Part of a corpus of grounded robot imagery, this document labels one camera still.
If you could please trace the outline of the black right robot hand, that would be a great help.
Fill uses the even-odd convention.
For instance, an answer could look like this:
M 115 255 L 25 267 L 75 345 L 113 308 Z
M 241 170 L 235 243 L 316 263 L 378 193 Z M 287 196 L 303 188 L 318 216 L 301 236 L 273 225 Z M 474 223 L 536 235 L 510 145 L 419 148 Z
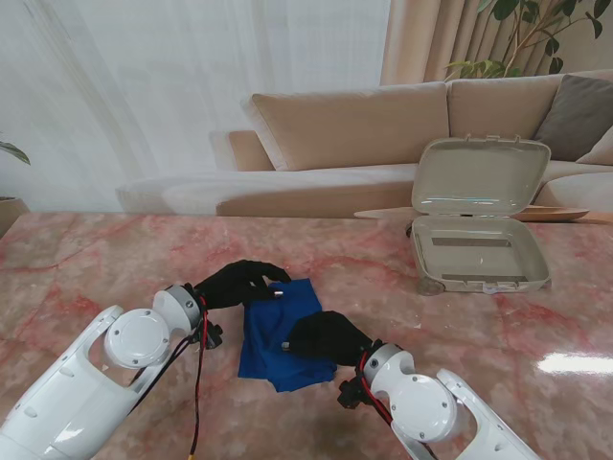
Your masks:
M 373 343 L 346 316 L 329 310 L 299 319 L 282 347 L 298 357 L 327 359 L 354 367 Z

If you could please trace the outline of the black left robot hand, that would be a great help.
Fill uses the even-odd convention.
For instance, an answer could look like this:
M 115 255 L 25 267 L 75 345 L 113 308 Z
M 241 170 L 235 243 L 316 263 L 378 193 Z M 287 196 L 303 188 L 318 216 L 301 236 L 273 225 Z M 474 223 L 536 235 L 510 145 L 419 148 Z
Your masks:
M 265 278 L 285 284 L 291 282 L 289 275 L 276 265 L 241 260 L 224 266 L 217 273 L 195 285 L 193 291 L 204 300 L 208 310 L 274 300 L 275 290 L 268 286 Z

